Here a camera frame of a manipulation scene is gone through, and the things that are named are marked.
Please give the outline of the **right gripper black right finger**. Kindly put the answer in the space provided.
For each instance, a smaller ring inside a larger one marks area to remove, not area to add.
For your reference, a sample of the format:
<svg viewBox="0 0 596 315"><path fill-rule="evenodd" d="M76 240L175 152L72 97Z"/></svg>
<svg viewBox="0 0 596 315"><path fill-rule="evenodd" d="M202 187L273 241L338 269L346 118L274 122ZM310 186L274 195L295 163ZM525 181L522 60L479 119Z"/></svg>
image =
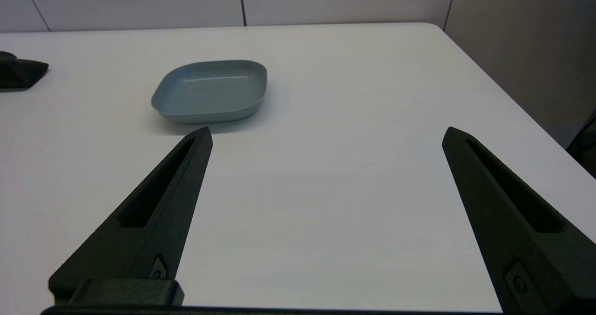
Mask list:
<svg viewBox="0 0 596 315"><path fill-rule="evenodd" d="M472 135L441 147L503 313L593 315L595 243Z"/></svg>

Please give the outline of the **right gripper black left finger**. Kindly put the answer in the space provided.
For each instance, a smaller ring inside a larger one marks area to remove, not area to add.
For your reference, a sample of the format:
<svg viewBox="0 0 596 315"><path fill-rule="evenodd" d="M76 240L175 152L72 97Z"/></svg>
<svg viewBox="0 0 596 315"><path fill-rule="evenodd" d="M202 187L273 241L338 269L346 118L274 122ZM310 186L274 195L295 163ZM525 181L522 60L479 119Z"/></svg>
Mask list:
<svg viewBox="0 0 596 315"><path fill-rule="evenodd" d="M180 306L177 269L209 162L208 127L192 131L48 281L56 306Z"/></svg>

